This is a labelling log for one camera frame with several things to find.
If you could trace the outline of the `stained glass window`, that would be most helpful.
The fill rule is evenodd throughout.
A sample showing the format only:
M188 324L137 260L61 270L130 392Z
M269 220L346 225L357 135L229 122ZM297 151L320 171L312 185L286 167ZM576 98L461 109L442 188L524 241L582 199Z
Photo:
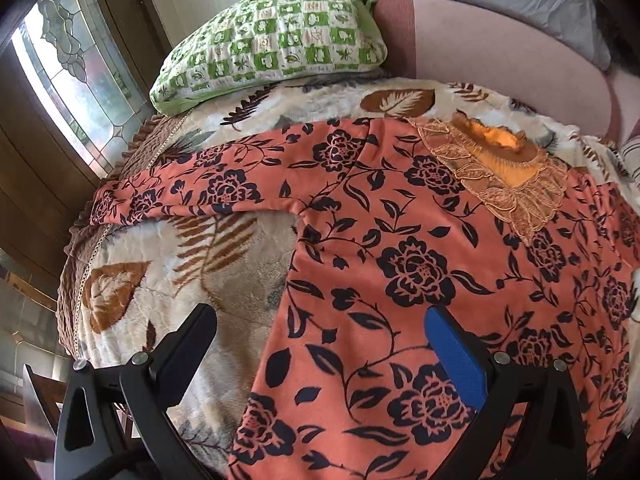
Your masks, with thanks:
M106 177L153 109L98 0L38 0L11 41L49 117L92 172Z

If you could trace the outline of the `cream leaf-pattern blanket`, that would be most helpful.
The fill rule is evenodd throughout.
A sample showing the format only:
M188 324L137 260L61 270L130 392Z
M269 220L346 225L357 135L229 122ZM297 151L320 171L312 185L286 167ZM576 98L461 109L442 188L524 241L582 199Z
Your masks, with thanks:
M186 155L296 125L359 118L450 122L456 115L521 136L597 183L614 184L638 216L636 191L600 161L608 152L605 145L508 96L437 81L391 79L308 93L274 86L258 94L248 117L239 122L224 114L220 101L209 101L184 120L179 151L119 182ZM107 232L80 296L79 352L97 366L120 363L153 348L197 304L211 304L218 316L214 342L170 416L194 454L228 477L235 431L284 292L298 237L297 216L285 210L250 210L230 221L197 216L191 222L154 217L130 226L92 224L106 226ZM639 268L629 318L627 396L617 431L639 417L639 362L631 345L639 330L634 319L638 285Z

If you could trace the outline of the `striped beige pillow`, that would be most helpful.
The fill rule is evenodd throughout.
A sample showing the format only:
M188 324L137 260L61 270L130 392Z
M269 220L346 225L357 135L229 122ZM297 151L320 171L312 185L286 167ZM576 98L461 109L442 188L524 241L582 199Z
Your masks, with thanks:
M640 184L640 136L636 134L620 149L624 166L636 185Z

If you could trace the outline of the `pink upholstered headboard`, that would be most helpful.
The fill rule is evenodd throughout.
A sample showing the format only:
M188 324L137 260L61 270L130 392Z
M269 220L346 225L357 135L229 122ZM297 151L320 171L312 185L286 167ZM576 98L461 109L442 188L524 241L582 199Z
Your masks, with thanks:
M583 134L638 139L638 77L599 70L532 26L452 0L378 0L373 17L396 76L470 82Z

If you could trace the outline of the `green checkered pillow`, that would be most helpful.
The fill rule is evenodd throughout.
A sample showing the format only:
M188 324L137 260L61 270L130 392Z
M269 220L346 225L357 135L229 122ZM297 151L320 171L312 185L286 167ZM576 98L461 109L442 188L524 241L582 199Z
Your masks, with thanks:
M362 0L241 0L171 50L150 100L160 114L174 116L270 82L367 73L386 58Z

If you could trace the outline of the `orange floral garment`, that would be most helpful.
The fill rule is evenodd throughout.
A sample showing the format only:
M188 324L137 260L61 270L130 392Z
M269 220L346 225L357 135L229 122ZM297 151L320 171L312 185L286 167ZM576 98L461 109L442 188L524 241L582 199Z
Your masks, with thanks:
M329 119L105 185L91 220L250 210L299 227L229 478L430 476L473 417L425 337L434 306L515 363L564 361L600 465L623 420L639 267L639 219L614 184L462 115Z

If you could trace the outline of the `brown lace bed cover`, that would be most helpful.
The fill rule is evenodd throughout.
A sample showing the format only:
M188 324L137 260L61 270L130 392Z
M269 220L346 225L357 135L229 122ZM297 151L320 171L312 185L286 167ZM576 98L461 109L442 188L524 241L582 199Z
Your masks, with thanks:
M151 167L168 145L169 140L180 128L186 114L168 117L162 114L147 119L122 152L122 159L101 184L119 182L138 171ZM56 322L58 341L74 359L79 356L77 349L77 321L80 296L90 272L90 264L100 248L107 232L106 226L90 226L89 217L93 199L90 198L70 227L70 242L64 247L67 256L58 283L56 300Z

